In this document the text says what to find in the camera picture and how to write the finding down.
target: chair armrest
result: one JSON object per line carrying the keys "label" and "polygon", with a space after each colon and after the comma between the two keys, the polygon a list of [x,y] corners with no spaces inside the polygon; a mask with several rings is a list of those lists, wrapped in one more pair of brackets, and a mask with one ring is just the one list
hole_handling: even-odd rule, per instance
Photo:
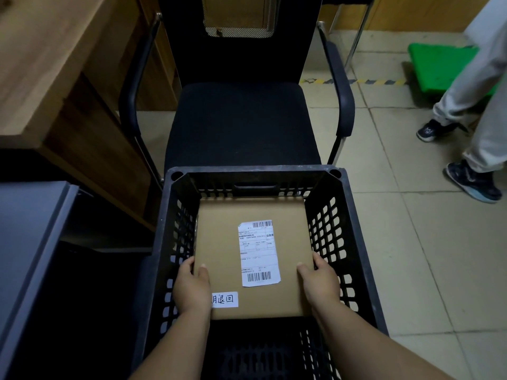
{"label": "chair armrest", "polygon": [[336,45],[327,39],[325,33],[326,30],[322,22],[318,23],[317,28],[319,30],[322,46],[324,47],[324,52],[326,53],[327,63],[329,64],[331,75],[333,76],[333,82],[335,84],[336,94],[338,95],[338,103],[340,106],[338,127],[336,130],[337,139],[335,141],[335,145],[333,145],[333,150],[331,151],[331,155],[327,162],[328,164],[334,165],[336,163],[336,159],[338,159],[339,151],[341,150],[341,147],[343,147],[345,138],[352,134],[352,129],[354,128],[355,102],[354,95],[352,94],[352,89],[350,88],[347,74],[345,73]]}
{"label": "chair armrest", "polygon": [[137,99],[137,91],[141,79],[143,78],[144,68],[148,62],[150,52],[155,42],[160,23],[162,22],[162,14],[156,13],[153,21],[149,27],[149,32],[141,37],[137,43],[132,61],[130,62],[127,75],[123,81],[122,90],[118,99],[118,111],[120,113],[121,128],[126,136],[134,140],[139,146],[139,150],[144,158],[144,163],[149,169],[152,177],[155,179],[157,185],[162,189],[163,179],[157,171],[157,167],[153,162],[146,145],[141,138],[141,130],[137,122],[137,114],[135,103]]}

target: person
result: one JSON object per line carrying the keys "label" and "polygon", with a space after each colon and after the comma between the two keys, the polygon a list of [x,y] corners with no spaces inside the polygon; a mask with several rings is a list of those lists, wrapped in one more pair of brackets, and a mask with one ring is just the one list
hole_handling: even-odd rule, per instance
{"label": "person", "polygon": [[[452,378],[379,332],[341,303],[340,283],[334,269],[315,252],[313,260],[317,270],[302,263],[298,264],[297,270],[314,317],[343,379]],[[199,267],[194,275],[193,263],[194,258],[190,257],[181,264],[174,284],[174,301],[180,316],[132,374],[131,380],[200,378],[212,291],[206,267]]]}
{"label": "person", "polygon": [[[466,109],[476,105],[502,78],[507,68],[507,22],[461,71],[433,107],[434,117],[417,131],[425,142],[459,126]],[[496,203],[502,197],[493,172],[507,160],[507,82],[500,81],[482,115],[463,159],[444,169],[447,176],[473,198]]]}

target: tile floor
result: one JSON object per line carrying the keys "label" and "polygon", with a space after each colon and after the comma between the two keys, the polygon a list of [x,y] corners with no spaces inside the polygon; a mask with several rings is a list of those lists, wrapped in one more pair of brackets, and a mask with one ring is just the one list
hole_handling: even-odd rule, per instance
{"label": "tile floor", "polygon": [[[331,35],[344,57],[354,34]],[[411,42],[469,44],[455,33],[365,31],[349,78],[410,80]],[[305,78],[331,78],[317,37]],[[301,87],[326,162],[339,115],[334,86]],[[459,158],[469,138],[456,132],[419,141],[415,131],[431,116],[431,104],[417,88],[361,83],[352,90],[354,132],[338,166],[350,177],[391,337],[459,380],[507,378],[507,198],[479,203],[444,178],[442,168]],[[172,112],[139,113],[160,169],[172,118]],[[507,189],[506,172],[495,178]]]}

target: white paper label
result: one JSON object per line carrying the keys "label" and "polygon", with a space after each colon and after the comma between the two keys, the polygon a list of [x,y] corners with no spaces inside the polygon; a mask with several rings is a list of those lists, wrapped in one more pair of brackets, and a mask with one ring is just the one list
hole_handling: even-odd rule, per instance
{"label": "white paper label", "polygon": [[212,293],[212,308],[237,308],[237,292],[216,292]]}
{"label": "white paper label", "polygon": [[280,282],[273,222],[242,222],[238,227],[243,287]]}

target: black sneaker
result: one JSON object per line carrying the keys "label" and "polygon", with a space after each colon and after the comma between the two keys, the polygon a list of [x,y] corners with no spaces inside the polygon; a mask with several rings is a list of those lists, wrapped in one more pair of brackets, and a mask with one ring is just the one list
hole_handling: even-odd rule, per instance
{"label": "black sneaker", "polygon": [[457,122],[452,122],[445,127],[437,120],[430,120],[424,127],[417,131],[417,137],[424,142],[431,142],[437,137],[447,135],[458,127]]}
{"label": "black sneaker", "polygon": [[493,182],[493,172],[477,173],[466,160],[447,164],[444,172],[462,190],[483,203],[496,203],[502,192]]}

